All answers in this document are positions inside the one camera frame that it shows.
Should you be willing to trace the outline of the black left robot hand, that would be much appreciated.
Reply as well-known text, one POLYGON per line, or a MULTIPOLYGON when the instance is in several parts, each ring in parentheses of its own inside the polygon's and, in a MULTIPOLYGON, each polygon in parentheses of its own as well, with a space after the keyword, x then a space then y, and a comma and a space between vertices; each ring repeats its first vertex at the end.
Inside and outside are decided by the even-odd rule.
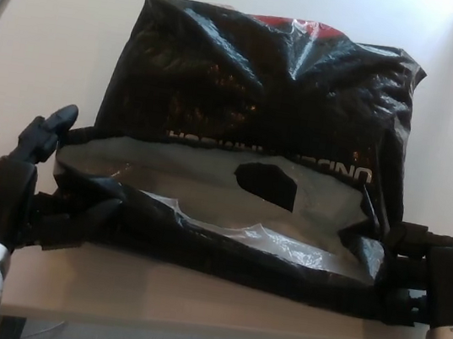
POLYGON ((8 251, 32 245, 77 248, 120 211, 124 198, 118 188, 75 171, 57 180, 53 194, 36 191, 39 163, 64 145, 76 119, 76 105, 37 116, 19 134, 16 147, 0 157, 0 244, 8 251))

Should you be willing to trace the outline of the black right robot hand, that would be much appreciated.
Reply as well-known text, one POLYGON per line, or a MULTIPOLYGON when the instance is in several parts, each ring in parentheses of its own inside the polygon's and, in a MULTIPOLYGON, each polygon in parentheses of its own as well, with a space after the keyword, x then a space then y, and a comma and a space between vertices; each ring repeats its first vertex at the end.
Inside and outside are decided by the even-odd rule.
POLYGON ((376 287, 389 325, 453 327, 453 237, 398 223, 384 238, 376 287))

